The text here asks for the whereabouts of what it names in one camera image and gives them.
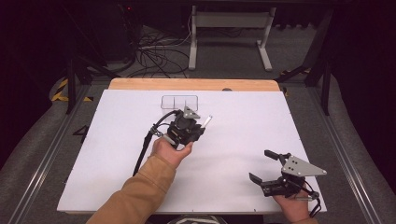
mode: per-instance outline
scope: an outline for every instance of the hand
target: hand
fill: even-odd
[[[285,198],[284,195],[274,196],[274,200],[282,208],[283,214],[289,222],[298,222],[309,218],[308,213],[308,201],[307,200],[296,200],[296,197],[308,197],[308,193],[301,190],[298,194],[292,195],[289,198]]]
[[[176,169],[180,165],[181,161],[190,155],[191,151],[192,142],[188,143],[181,150],[175,150],[168,141],[161,137],[154,141],[151,155],[158,154]]]

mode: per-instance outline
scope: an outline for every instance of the black cable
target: black cable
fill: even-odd
[[[170,124],[168,124],[168,123],[162,123],[162,124],[158,125],[158,127],[163,126],[163,125],[169,126]]]
[[[127,70],[128,68],[130,68],[132,65],[134,64],[134,60],[130,60],[127,64],[125,64],[123,67],[120,67],[120,68],[116,68],[116,69],[112,69],[112,70],[109,70],[109,69],[107,69],[108,71],[110,71],[110,72],[112,72],[112,73],[120,73],[120,72],[123,72],[123,71],[125,71],[125,70]],[[99,76],[105,76],[106,74],[103,74],[103,73],[101,73],[101,72],[95,72],[95,71],[90,71],[91,72],[91,74],[92,75],[94,75],[94,76],[96,76],[96,77],[99,77]]]
[[[179,50],[164,49],[166,47],[174,46],[174,43],[182,44],[187,38],[179,38],[168,44],[160,43],[164,40],[168,41],[168,39],[166,39],[168,37],[171,37],[171,35],[164,32],[144,32],[138,41],[139,44],[136,48],[137,52],[135,55],[137,62],[143,68],[133,71],[131,74],[127,75],[127,77],[144,77],[147,74],[151,74],[151,76],[153,77],[158,73],[162,73],[166,77],[170,77],[169,74],[182,73],[184,77],[187,77],[185,71],[189,68],[188,65],[186,64],[185,66],[181,66],[180,64],[170,60],[166,54],[167,52],[176,52],[186,57],[187,59],[189,59],[190,57]],[[176,66],[177,69],[174,71],[169,71],[168,67],[171,65]]]
[[[312,192],[314,192],[314,190],[312,189],[311,185],[305,181],[305,184],[311,189],[311,194]],[[310,217],[314,217],[318,212],[320,212],[321,210],[321,205],[320,205],[320,198],[317,198],[317,205],[314,207],[314,209],[312,209],[311,213],[309,214]]]
[[[142,151],[140,152],[139,158],[137,159],[136,166],[134,167],[134,176],[137,174],[140,168],[140,164],[142,163],[143,158],[146,155],[146,151],[149,147],[149,142],[151,141],[152,135],[154,135],[157,132],[158,127],[161,126],[161,122],[163,122],[164,119],[168,118],[172,114],[177,114],[178,110],[173,110],[167,114],[165,114],[156,124],[154,124],[151,129],[148,131],[148,134],[145,137],[145,141],[143,142],[143,148]]]

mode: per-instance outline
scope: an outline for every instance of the dark background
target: dark background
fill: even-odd
[[[86,36],[78,35],[79,31],[60,36],[62,29],[73,30],[73,23],[64,14],[49,10],[54,6],[55,12],[59,10],[45,1],[2,1],[0,6],[1,166],[30,127],[50,108],[50,89],[64,76],[66,61],[75,50],[103,63],[103,43],[88,35],[91,46],[84,49],[86,45],[79,41]],[[393,8],[390,3],[363,1],[337,9],[322,55],[331,59],[332,74],[362,142],[396,191],[392,176],[396,172],[392,166],[396,150]],[[298,10],[299,13],[296,8],[279,8],[274,25],[304,26],[307,21],[315,24],[320,20],[321,14],[315,9]],[[177,21],[183,24],[185,11],[176,11],[180,11]],[[90,29],[86,27],[85,33],[91,34]]]

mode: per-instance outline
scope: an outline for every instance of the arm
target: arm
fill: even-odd
[[[292,224],[318,224],[318,221],[315,218],[309,217],[298,222],[293,222]]]
[[[191,153],[191,148],[189,143],[176,151],[163,138],[157,139],[139,172],[111,195],[87,223],[145,223],[163,203],[176,168]]]

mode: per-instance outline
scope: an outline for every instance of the cable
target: cable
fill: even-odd
[[[125,64],[123,67],[120,68],[116,68],[116,69],[107,69],[108,71],[112,72],[112,73],[120,73],[123,72],[125,70],[127,70],[128,68],[130,68],[132,65],[134,64],[134,60],[130,60],[127,64]],[[94,69],[95,71],[89,70],[91,72],[92,75],[99,77],[99,76],[105,76],[106,74],[103,74],[101,72],[98,72],[96,69]]]
[[[151,129],[148,131],[148,134],[145,137],[145,141],[143,142],[143,148],[142,151],[140,152],[139,158],[137,159],[136,162],[136,166],[134,167],[134,176],[137,174],[137,172],[139,171],[140,168],[140,164],[142,163],[143,157],[146,154],[146,151],[149,147],[149,142],[151,141],[152,135],[156,134],[158,132],[158,127],[161,126],[161,123],[168,118],[169,116],[173,115],[173,114],[177,114],[179,111],[177,110],[173,110],[167,114],[165,114],[160,120],[158,120],[157,123],[153,124],[153,126],[151,127]]]
[[[145,32],[145,30],[143,30],[143,34],[138,41],[135,55],[136,61],[142,66],[142,68],[133,71],[128,74],[127,77],[145,77],[146,75],[153,77],[154,75],[162,74],[170,78],[170,74],[182,73],[183,76],[187,78],[185,71],[189,69],[189,55],[180,50],[169,48],[178,47],[189,42],[188,39],[191,37],[190,25],[189,32],[190,33],[186,37],[181,39],[174,38],[165,32],[155,30]],[[167,55],[169,52],[181,55],[183,58],[185,57],[187,59],[185,65],[180,65],[179,63],[170,60]]]
[[[305,181],[305,184],[311,189],[310,192],[308,192],[310,195],[312,194],[312,192],[314,192],[314,190],[312,189],[311,185]],[[314,217],[318,212],[320,212],[321,210],[321,205],[320,205],[320,198],[317,197],[317,205],[314,207],[314,209],[312,209],[311,213],[309,214],[310,217]]]

